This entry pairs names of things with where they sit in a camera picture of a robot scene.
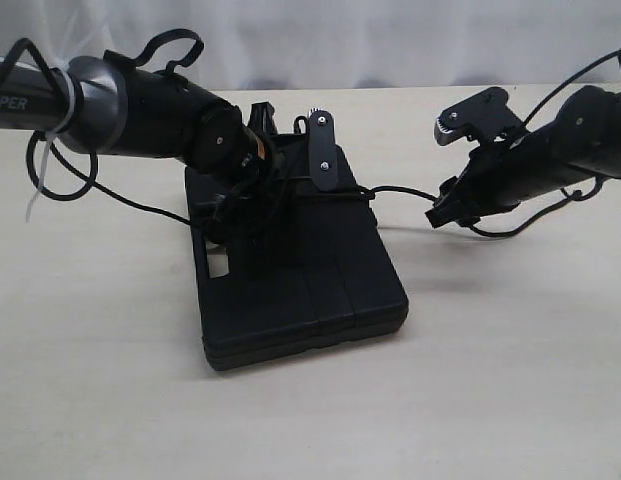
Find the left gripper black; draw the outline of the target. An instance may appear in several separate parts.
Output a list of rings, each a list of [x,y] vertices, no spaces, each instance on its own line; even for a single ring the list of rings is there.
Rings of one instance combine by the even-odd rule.
[[[207,154],[194,170],[194,227],[204,240],[228,252],[229,269],[254,276],[270,268],[276,237],[296,184],[307,176],[308,118],[281,133],[269,102],[251,105],[247,122],[232,107],[223,124],[232,143],[222,154]]]

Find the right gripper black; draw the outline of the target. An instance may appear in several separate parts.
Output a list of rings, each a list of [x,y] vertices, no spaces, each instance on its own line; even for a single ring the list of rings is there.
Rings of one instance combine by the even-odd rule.
[[[505,142],[480,145],[463,171],[443,182],[425,216],[432,228],[473,225],[484,216],[507,213],[530,198],[530,148]]]

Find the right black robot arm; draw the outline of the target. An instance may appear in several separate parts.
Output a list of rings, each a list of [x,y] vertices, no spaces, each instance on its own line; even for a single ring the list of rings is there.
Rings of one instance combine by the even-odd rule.
[[[434,228],[472,227],[522,202],[593,179],[621,181],[621,91],[586,85],[571,94],[546,125],[508,106],[502,87],[486,88],[437,117],[441,146],[477,142],[462,172],[444,181],[426,217]]]

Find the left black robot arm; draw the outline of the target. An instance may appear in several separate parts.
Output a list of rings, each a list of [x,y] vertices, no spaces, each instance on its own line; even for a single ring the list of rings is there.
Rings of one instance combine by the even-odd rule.
[[[281,216],[294,161],[277,146],[270,104],[249,114],[191,83],[170,62],[114,52],[48,65],[28,39],[0,56],[0,129],[27,130],[26,169],[39,195],[75,201],[98,185],[103,155],[175,159],[221,187],[194,210],[206,239],[233,266],[274,267],[289,243]]]

